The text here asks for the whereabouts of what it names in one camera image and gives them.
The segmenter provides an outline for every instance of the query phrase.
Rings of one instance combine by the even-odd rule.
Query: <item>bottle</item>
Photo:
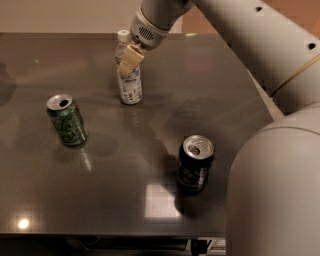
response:
[[[119,72],[119,65],[121,63],[124,51],[130,43],[131,36],[128,30],[120,30],[118,32],[118,45],[115,51],[115,61],[117,67],[117,78],[120,90],[121,101],[128,105],[138,103],[142,99],[140,66],[128,77],[122,77]]]

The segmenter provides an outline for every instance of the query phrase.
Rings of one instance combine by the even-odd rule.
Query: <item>black can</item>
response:
[[[178,185],[187,192],[202,191],[213,160],[214,146],[208,138],[200,135],[186,138],[179,149]]]
[[[78,105],[70,95],[51,97],[47,101],[47,113],[64,145],[78,146],[87,139]]]

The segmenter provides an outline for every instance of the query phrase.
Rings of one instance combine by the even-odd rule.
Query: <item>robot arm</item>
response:
[[[239,151],[227,253],[320,255],[320,42],[259,0],[144,0],[131,32],[147,50],[196,5],[285,113]]]
[[[320,101],[320,41],[259,0],[144,0],[131,24],[133,40],[146,50],[158,47],[193,5],[285,114]]]

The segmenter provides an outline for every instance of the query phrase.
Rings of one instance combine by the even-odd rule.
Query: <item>table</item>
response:
[[[120,102],[114,34],[0,35],[0,234],[223,237],[240,147],[272,121],[219,35],[170,35],[141,66],[143,100]],[[46,101],[77,101],[88,140],[60,142]],[[198,195],[176,187],[185,137],[213,141]],[[19,228],[21,220],[28,225]]]

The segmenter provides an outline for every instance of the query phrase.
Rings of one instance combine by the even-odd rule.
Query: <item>can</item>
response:
[[[187,192],[202,191],[214,161],[213,143],[201,135],[192,135],[179,148],[177,182]]]
[[[87,139],[78,105],[70,95],[51,97],[47,101],[47,113],[64,145],[78,146]]]

